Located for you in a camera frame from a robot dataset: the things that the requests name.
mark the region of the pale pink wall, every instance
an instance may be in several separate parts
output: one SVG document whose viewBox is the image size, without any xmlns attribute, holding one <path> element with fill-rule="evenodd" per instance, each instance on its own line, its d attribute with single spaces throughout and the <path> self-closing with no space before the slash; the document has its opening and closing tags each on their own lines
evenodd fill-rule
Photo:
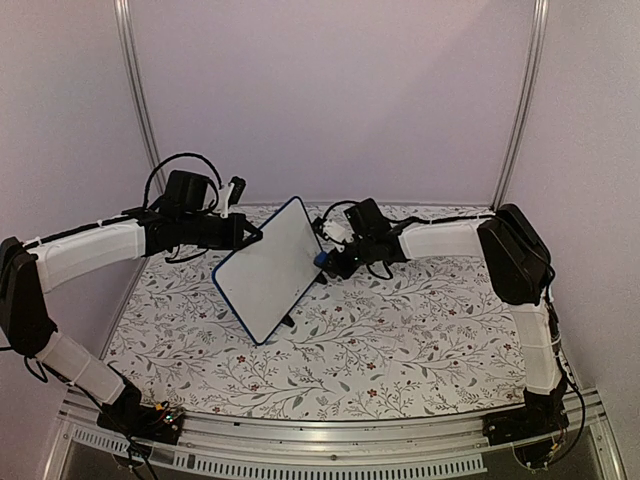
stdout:
<svg viewBox="0 0 640 480">
<path fill-rule="evenodd" d="M 163 156 L 206 152 L 245 200 L 489 204 L 533 0 L 132 2 Z"/>
<path fill-rule="evenodd" d="M 558 271 L 578 373 L 595 383 L 640 478 L 640 2 L 551 2 L 509 201 Z"/>
<path fill-rule="evenodd" d="M 28 240 L 141 201 L 148 171 L 112 2 L 0 3 L 0 239 Z M 98 352 L 130 281 L 121 264 L 48 295 L 60 328 Z M 0 345 L 6 344 L 0 334 Z M 0 353 L 0 478 L 42 475 L 64 396 Z"/>
</svg>

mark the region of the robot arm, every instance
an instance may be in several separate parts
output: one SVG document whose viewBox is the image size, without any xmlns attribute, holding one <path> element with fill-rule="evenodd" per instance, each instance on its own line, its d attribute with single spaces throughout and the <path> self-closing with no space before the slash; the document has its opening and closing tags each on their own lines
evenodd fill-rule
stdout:
<svg viewBox="0 0 640 480">
<path fill-rule="evenodd" d="M 164 194 L 150 208 L 135 208 L 26 243 L 9 238 L 0 245 L 0 327 L 11 349 L 38 359 L 100 402 L 103 415 L 98 423 L 102 426 L 170 443 L 178 435 L 178 428 L 154 429 L 153 435 L 145 435 L 153 408 L 140 405 L 141 393 L 127 379 L 58 331 L 48 316 L 43 294 L 106 265 L 181 245 L 239 250 L 260 240 L 260 230 L 245 215 L 228 212 L 229 205 L 238 202 L 244 180 L 234 177 L 222 189 L 221 213 L 203 209 L 209 183 L 202 175 L 174 170 Z"/>
<path fill-rule="evenodd" d="M 568 426 L 562 396 L 567 382 L 557 355 L 560 334 L 549 285 L 548 249 L 514 205 L 494 215 L 425 221 L 386 218 L 372 199 L 345 210 L 352 232 L 325 217 L 316 233 L 337 246 L 316 259 L 329 276 L 349 278 L 360 266 L 388 265 L 429 256 L 475 256 L 486 261 L 497 296 L 513 314 L 525 362 L 525 407 L 485 417 L 485 434 L 499 444 Z"/>
</svg>

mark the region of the patterned table surface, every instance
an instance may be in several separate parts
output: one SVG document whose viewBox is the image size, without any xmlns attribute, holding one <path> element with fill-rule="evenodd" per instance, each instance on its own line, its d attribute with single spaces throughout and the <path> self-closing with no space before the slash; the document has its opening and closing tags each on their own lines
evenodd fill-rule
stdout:
<svg viewBox="0 0 640 480">
<path fill-rule="evenodd" d="M 384 206 L 391 217 L 487 213 Z M 238 207 L 256 224 L 275 207 Z M 308 206 L 310 217 L 324 210 Z M 336 220 L 343 218 L 336 214 Z M 371 420 L 462 413 L 522 401 L 515 324 L 473 257 L 393 265 L 314 285 L 253 345 L 211 281 L 225 252 L 170 265 L 152 258 L 105 361 L 143 390 L 191 411 L 304 420 Z"/>
</svg>

